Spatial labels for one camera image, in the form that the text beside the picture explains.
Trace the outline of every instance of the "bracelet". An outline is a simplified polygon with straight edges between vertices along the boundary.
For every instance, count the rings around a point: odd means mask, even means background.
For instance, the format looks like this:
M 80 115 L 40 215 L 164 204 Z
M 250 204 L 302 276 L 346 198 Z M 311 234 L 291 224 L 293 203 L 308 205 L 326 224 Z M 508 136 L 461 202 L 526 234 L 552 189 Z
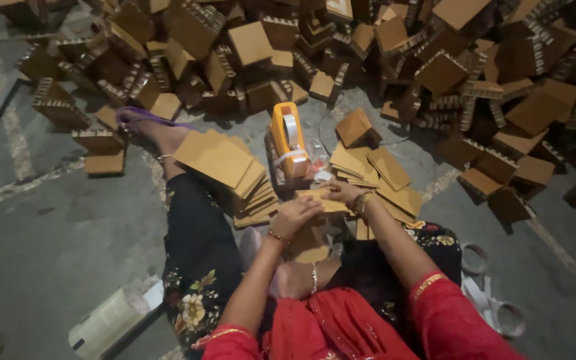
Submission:
M 355 198 L 352 204 L 352 210 L 357 214 L 363 214 L 365 210 L 365 204 L 372 198 L 373 192 L 365 192 Z
M 290 244 L 291 244 L 291 241 L 288 241 L 288 240 L 284 239 L 284 238 L 281 237 L 281 236 L 275 235 L 275 234 L 273 233 L 273 231 L 270 230 L 270 229 L 268 229 L 268 235 L 270 235 L 270 236 L 272 236 L 273 238 L 275 238 L 275 239 L 283 242 L 283 243 L 286 244 L 286 245 L 290 245 Z
M 310 294 L 317 292 L 317 262 L 312 263 L 312 290 Z

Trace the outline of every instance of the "gold trim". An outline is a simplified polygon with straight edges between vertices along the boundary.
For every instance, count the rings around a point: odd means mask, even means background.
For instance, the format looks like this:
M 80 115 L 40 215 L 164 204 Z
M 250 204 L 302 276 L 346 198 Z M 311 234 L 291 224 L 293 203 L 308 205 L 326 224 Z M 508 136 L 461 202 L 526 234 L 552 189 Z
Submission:
M 424 282 L 422 282 L 421 285 L 419 285 L 419 287 L 415 291 L 415 296 L 412 298 L 412 301 L 417 301 L 419 296 L 421 296 L 421 294 L 428 288 L 428 286 L 430 286 L 433 282 L 436 282 L 439 279 L 447 279 L 447 278 L 444 274 L 434 274 L 429 278 L 427 278 L 426 280 L 424 280 Z
M 244 334 L 244 335 L 246 335 L 246 336 L 250 336 L 250 335 L 248 335 L 248 333 L 245 332 L 244 330 L 228 329 L 228 330 L 220 331 L 219 333 L 217 333 L 217 334 L 215 334 L 215 335 L 212 335 L 212 336 L 211 336 L 211 340 L 215 340 L 216 338 L 219 338 L 221 335 L 226 335 L 226 334 L 229 334 L 229 333 L 231 333 L 231 332 L 240 332 L 240 333 L 242 333 L 242 334 Z

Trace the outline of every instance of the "foot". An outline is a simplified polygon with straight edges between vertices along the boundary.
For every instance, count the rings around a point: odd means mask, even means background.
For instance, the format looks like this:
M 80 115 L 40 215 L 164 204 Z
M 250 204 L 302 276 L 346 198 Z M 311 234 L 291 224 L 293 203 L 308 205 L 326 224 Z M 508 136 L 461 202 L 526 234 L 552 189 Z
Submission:
M 312 264 L 284 263 L 277 267 L 275 276 L 279 297 L 301 300 L 312 290 Z
M 135 126 L 144 137 L 155 143 L 161 155 L 175 152 L 191 131 L 187 127 L 165 126 L 149 120 L 137 121 Z

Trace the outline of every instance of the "concrete floor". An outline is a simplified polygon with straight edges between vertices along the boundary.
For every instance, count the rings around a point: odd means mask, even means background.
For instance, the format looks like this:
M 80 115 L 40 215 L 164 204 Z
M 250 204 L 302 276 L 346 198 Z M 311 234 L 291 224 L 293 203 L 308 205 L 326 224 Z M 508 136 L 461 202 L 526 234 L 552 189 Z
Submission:
M 0 18 L 0 38 L 5 32 Z M 0 86 L 26 47 L 23 42 L 0 42 Z M 22 87 L 13 101 L 18 120 L 12 116 L 0 121 L 0 188 L 13 184 L 0 197 L 1 358 L 76 359 L 68 347 L 70 328 L 121 285 L 145 276 L 148 269 L 163 269 L 161 169 L 132 145 L 122 177 L 88 179 L 82 170 L 61 175 L 54 167 L 76 161 L 83 150 L 30 108 L 32 93 Z M 98 106 L 77 101 L 89 111 Z M 357 106 L 376 123 L 384 143 L 412 178 L 412 187 L 427 194 L 420 218 L 452 228 L 462 243 L 479 244 L 491 255 L 493 295 L 519 306 L 527 323 L 526 333 L 512 345 L 531 359 L 576 359 L 576 267 L 562 262 L 566 256 L 576 261 L 576 209 L 562 199 L 576 184 L 576 173 L 555 176 L 531 201 L 537 220 L 517 223 L 508 234 L 485 204 L 474 205 L 459 184 L 450 182 L 454 169 L 432 155 L 435 134 L 407 134 L 380 119 L 378 104 L 359 89 L 345 90 L 328 115 L 324 104 L 314 99 L 300 106 L 307 140 L 317 140 L 321 129 L 323 144 L 333 148 L 334 126 Z M 212 120 L 193 124 L 242 137 L 265 161 L 267 113 L 242 123 Z M 10 140 L 19 139 L 15 128 L 27 146 Z M 20 149 L 29 155 L 30 166 L 19 160 Z M 28 171 L 38 180 L 18 181 L 18 174 Z M 441 191 L 425 191 L 429 184 Z M 116 358 L 158 359 L 175 346 L 161 316 Z

